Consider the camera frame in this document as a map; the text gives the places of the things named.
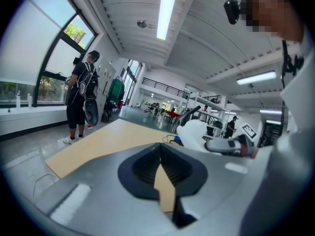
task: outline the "fluorescent light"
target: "fluorescent light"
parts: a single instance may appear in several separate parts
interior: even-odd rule
[[[264,110],[264,109],[261,109],[260,112],[262,114],[273,114],[273,115],[281,115],[282,114],[282,111],[277,111],[277,110]]]
[[[281,125],[280,121],[276,121],[276,120],[266,120],[267,123],[272,123],[272,124],[277,124],[277,125]]]
[[[162,40],[166,39],[174,3],[175,0],[161,0],[158,14],[157,38],[160,38]]]
[[[249,84],[249,83],[254,83],[254,82],[258,82],[258,81],[266,81],[266,80],[271,80],[271,79],[275,79],[277,77],[277,74],[275,71],[271,71],[271,72],[267,72],[267,73],[261,73],[261,74],[257,74],[254,76],[250,76],[247,78],[243,78],[240,80],[237,80],[237,83],[239,85],[244,85],[244,84]]]

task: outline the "floor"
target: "floor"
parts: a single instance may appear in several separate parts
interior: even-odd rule
[[[169,119],[128,106],[114,113],[112,121],[118,118],[165,132],[171,132],[173,128]],[[107,123],[99,122],[93,129],[86,129],[85,136],[106,125]],[[1,142],[0,165],[8,182],[28,199],[35,201],[43,191],[59,180],[45,161],[70,146],[63,143],[66,136],[67,124]]]

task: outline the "wooden board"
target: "wooden board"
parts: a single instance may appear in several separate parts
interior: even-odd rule
[[[151,143],[162,143],[169,135],[122,119],[118,119],[84,139],[68,146],[46,161],[48,167],[60,178],[84,163],[103,155]],[[173,210],[175,189],[165,171],[159,166],[155,189],[160,192],[160,206],[164,212]]]

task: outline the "person in black shirt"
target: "person in black shirt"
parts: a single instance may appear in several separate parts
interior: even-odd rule
[[[233,117],[233,120],[230,121],[228,124],[227,124],[227,127],[226,127],[226,132],[225,132],[225,135],[224,135],[224,138],[230,138],[232,135],[233,135],[233,132],[234,132],[234,127],[235,127],[235,122],[236,122],[236,119],[237,117],[234,116]]]
[[[67,119],[69,125],[70,136],[65,138],[63,142],[65,144],[72,144],[75,142],[75,131],[77,125],[79,125],[79,135],[77,137],[80,140],[83,137],[85,113],[83,111],[84,97],[78,90],[77,81],[80,81],[80,75],[87,69],[87,66],[91,70],[94,69],[94,63],[98,60],[99,53],[97,51],[91,51],[88,54],[87,62],[80,62],[76,64],[73,69],[71,79],[67,81],[67,85],[72,86],[68,102],[67,102]]]

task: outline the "black baseboard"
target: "black baseboard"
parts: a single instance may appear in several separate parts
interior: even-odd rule
[[[18,136],[24,136],[24,135],[27,135],[27,134],[30,134],[30,133],[41,131],[41,130],[44,130],[44,129],[47,129],[47,128],[57,127],[57,126],[64,125],[64,124],[67,124],[67,123],[68,123],[68,121],[65,120],[65,121],[61,121],[61,122],[56,122],[56,123],[52,123],[52,124],[47,124],[47,125],[43,125],[43,126],[39,126],[39,127],[35,127],[35,128],[29,128],[29,129],[25,129],[25,130],[16,131],[16,132],[13,132],[13,133],[5,134],[5,135],[0,136],[0,142],[6,141],[6,140],[9,140],[9,139],[12,139],[12,138],[16,138]]]

